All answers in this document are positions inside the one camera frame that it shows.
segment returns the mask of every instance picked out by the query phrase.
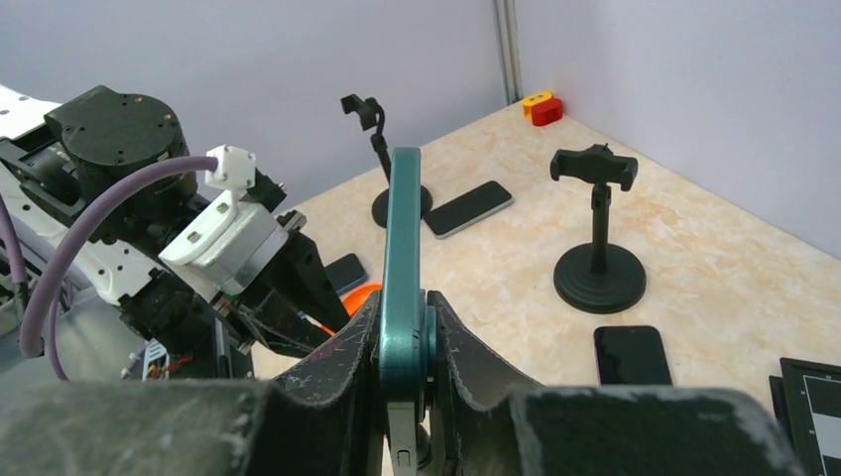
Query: round stand base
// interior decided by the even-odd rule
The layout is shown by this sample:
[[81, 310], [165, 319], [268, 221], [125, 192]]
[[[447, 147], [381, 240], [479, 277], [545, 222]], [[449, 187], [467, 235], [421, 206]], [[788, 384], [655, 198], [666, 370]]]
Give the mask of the round stand base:
[[[432, 210], [432, 194], [425, 186], [420, 186], [420, 216], [423, 217], [428, 211]], [[386, 188], [382, 193], [377, 195], [374, 203], [371, 204], [371, 216], [374, 218], [374, 223], [385, 228], [389, 221], [389, 190]]]
[[554, 266], [554, 289], [571, 306], [594, 314], [625, 310], [646, 292], [646, 269], [633, 253], [607, 245], [607, 272], [591, 271], [593, 244], [567, 251]]

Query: cable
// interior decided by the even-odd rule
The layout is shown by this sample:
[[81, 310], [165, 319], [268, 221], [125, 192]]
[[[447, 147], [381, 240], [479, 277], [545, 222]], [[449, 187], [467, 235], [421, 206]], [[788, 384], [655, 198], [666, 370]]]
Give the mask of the cable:
[[59, 359], [59, 345], [56, 341], [56, 321], [58, 315], [59, 300], [56, 298], [50, 304], [50, 316], [48, 317], [49, 334], [47, 334], [47, 342], [50, 344], [50, 348], [47, 351], [47, 358], [50, 359], [50, 365], [53, 367], [53, 371], [56, 372], [56, 377], [59, 377], [59, 380], [70, 380]]
[[[67, 234], [61, 240], [56, 252], [41, 274], [39, 285], [32, 294], [32, 299], [27, 306], [21, 324], [21, 353], [27, 358], [34, 358], [40, 356], [44, 351], [41, 332], [44, 330], [44, 323], [48, 318], [49, 307], [60, 292], [61, 281], [87, 239], [115, 208], [144, 187], [158, 180], [189, 172], [215, 171], [217, 164], [218, 161], [213, 157], [168, 159], [144, 167], [122, 178], [97, 196], [67, 230]], [[48, 334], [48, 338], [55, 340], [55, 334]], [[60, 376], [59, 369], [54, 367], [54, 370]]]
[[6, 202], [3, 201], [2, 196], [0, 196], [0, 239], [6, 244], [12, 283], [20, 285], [28, 282], [29, 277], [27, 276], [24, 254], [21, 251], [21, 243], [18, 241], [15, 224], [12, 222], [12, 216], [9, 215], [9, 209], [6, 208]]
[[59, 303], [61, 304], [61, 311], [68, 312], [73, 307], [73, 300], [75, 295], [73, 293], [73, 284], [65, 278], [61, 283], [61, 293], [59, 293]]
[[189, 362], [192, 362], [192, 356], [191, 355], [184, 355], [175, 364], [165, 365], [161, 368], [158, 368], [158, 367], [153, 365], [146, 372], [146, 379], [147, 380], [158, 380], [161, 377], [167, 375], [167, 373], [174, 372], [175, 370], [178, 369], [178, 367], [180, 367], [183, 364], [187, 364]]
[[18, 234], [15, 232], [15, 223], [6, 207], [6, 202], [0, 196], [0, 239], [6, 245], [6, 255], [9, 258], [9, 271], [12, 275], [14, 285], [15, 311], [18, 320], [23, 320], [24, 310], [29, 305], [29, 274], [26, 269], [26, 260], [21, 251], [21, 242], [18, 241]]

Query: yellow block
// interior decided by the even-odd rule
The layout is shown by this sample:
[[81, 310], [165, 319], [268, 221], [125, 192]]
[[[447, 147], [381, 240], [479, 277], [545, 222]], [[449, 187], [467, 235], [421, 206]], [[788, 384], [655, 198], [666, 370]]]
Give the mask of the yellow block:
[[523, 99], [523, 117], [532, 117], [532, 108], [550, 99], [552, 99], [552, 94], [549, 91], [537, 92]]

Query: phone clamp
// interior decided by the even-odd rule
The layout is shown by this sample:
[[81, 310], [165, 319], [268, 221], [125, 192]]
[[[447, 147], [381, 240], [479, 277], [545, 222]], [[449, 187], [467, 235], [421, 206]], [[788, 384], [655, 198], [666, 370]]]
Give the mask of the phone clamp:
[[575, 308], [595, 314], [619, 312], [636, 304], [646, 291], [646, 269], [633, 253], [608, 243], [611, 190], [631, 189], [637, 159], [614, 156], [607, 145], [585, 151], [558, 150], [549, 165], [553, 180], [575, 177], [593, 183], [593, 242], [578, 245], [560, 257], [554, 267], [554, 288]]
[[[377, 130], [371, 136], [371, 145], [374, 147], [374, 152], [377, 153], [377, 158], [380, 159], [380, 167], [386, 175], [386, 181], [391, 183], [392, 179], [392, 161], [389, 159], [389, 146], [386, 144], [386, 138], [383, 136], [383, 129], [386, 127], [386, 112], [383, 106], [377, 102], [377, 99], [369, 97], [364, 101], [356, 94], [345, 96], [341, 99], [342, 110], [345, 114], [355, 112], [359, 115], [359, 123], [362, 125], [362, 130], [367, 131], [374, 127]], [[428, 211], [432, 210], [432, 194], [425, 186], [420, 186], [420, 216], [423, 217]], [[371, 204], [371, 216], [374, 218], [374, 223], [380, 227], [385, 228], [388, 222], [389, 214], [389, 189], [386, 188], [382, 193], [377, 195], [374, 202]]]

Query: white bracket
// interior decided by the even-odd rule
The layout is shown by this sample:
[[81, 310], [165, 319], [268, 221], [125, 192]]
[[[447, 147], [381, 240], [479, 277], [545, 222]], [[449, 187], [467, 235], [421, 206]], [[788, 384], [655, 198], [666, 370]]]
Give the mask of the white bracket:
[[257, 170], [256, 157], [233, 146], [219, 146], [207, 151], [207, 155], [219, 161], [216, 170], [204, 173], [204, 183], [223, 190], [245, 192], [254, 185]]
[[238, 213], [234, 192], [225, 190], [164, 248], [158, 257], [168, 265], [183, 266], [207, 251], [234, 222]]

